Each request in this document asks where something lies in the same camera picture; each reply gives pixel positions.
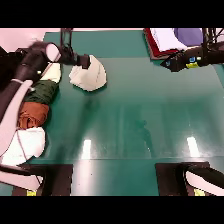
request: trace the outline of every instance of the stack of clothes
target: stack of clothes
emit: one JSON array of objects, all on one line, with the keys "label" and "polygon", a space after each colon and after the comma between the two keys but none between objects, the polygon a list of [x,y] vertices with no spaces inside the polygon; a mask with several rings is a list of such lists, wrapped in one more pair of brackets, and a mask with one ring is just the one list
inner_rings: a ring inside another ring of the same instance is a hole
[{"label": "stack of clothes", "polygon": [[16,166],[32,156],[39,157],[44,151],[45,132],[41,127],[47,119],[49,104],[61,78],[60,64],[50,64],[44,76],[33,85],[22,103],[18,130],[8,150],[1,158],[1,164]]},{"label": "stack of clothes", "polygon": [[200,28],[144,28],[145,39],[152,60],[164,60],[178,50],[200,46]]}]

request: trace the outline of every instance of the table surface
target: table surface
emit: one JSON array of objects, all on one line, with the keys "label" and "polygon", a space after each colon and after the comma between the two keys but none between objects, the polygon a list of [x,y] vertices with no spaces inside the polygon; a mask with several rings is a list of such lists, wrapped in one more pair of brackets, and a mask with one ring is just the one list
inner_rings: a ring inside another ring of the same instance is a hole
[{"label": "table surface", "polygon": [[[74,32],[72,46],[102,62],[108,84],[85,92],[64,66],[45,152],[31,163],[74,164],[71,195],[158,195],[158,162],[209,161],[224,172],[221,65],[171,73],[150,61],[143,31]],[[11,190],[0,185],[0,195]]]}]

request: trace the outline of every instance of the blue cloth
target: blue cloth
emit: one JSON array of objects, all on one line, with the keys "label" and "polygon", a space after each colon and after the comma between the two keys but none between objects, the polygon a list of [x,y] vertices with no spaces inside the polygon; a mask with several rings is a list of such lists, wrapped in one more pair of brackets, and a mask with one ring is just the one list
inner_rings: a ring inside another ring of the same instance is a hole
[{"label": "blue cloth", "polygon": [[187,47],[200,46],[203,34],[199,28],[174,28],[176,38]]}]

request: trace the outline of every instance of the white cloth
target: white cloth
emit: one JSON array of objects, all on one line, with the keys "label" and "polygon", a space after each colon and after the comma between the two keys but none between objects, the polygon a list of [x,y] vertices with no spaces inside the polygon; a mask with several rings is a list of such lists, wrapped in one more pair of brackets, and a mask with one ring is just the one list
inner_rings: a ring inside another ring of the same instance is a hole
[{"label": "white cloth", "polygon": [[25,163],[32,156],[39,157],[44,151],[44,146],[45,132],[43,128],[39,127],[18,130],[16,131],[8,150],[2,155],[1,164],[16,166]]},{"label": "white cloth", "polygon": [[173,29],[174,28],[150,28],[159,51],[167,51],[171,49],[187,50],[187,46],[182,44],[175,37]]},{"label": "white cloth", "polygon": [[51,80],[59,83],[61,79],[61,69],[59,63],[49,63],[48,67],[43,72],[43,77],[40,80]]},{"label": "white cloth", "polygon": [[87,91],[99,89],[107,82],[103,65],[93,55],[90,55],[90,62],[88,69],[82,69],[82,66],[73,66],[69,74],[70,83]]}]

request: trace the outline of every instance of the yellow label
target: yellow label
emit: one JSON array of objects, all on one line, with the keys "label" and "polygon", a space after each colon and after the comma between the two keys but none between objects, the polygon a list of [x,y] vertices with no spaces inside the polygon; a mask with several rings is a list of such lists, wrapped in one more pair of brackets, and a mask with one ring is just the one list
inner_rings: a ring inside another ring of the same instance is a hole
[{"label": "yellow label", "polygon": [[197,68],[197,67],[199,67],[197,62],[186,64],[186,66],[187,66],[187,68]]},{"label": "yellow label", "polygon": [[205,196],[205,192],[199,189],[194,189],[194,196]]},{"label": "yellow label", "polygon": [[37,196],[37,192],[36,191],[27,191],[26,196]]}]

